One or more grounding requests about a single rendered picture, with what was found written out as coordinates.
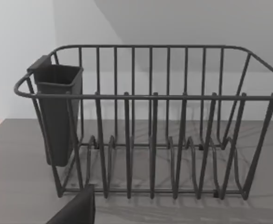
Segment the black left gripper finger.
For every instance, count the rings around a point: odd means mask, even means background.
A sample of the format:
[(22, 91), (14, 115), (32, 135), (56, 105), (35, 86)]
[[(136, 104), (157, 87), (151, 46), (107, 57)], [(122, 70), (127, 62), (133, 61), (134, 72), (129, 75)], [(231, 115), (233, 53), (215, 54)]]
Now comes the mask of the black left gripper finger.
[(45, 224), (95, 224), (94, 185), (86, 185)]

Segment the dark grey cutlery holder cup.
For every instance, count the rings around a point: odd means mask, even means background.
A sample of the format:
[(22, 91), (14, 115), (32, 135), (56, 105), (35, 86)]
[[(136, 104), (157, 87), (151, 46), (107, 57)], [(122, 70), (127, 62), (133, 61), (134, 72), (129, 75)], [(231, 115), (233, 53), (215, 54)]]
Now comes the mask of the dark grey cutlery holder cup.
[[(27, 71), (33, 72), (38, 93), (78, 95), (82, 92), (82, 67), (52, 64), (50, 57), (42, 55)], [(45, 98), (42, 107), (48, 124), (54, 165), (65, 167), (72, 153), (67, 102), (62, 98)]]

